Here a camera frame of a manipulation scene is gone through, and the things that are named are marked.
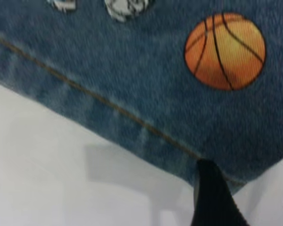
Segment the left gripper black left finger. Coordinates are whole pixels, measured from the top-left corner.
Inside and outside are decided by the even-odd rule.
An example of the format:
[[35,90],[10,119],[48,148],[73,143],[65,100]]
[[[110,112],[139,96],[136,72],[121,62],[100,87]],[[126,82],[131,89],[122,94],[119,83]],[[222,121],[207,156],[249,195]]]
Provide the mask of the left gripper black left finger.
[[247,226],[219,167],[211,160],[197,161],[192,226]]

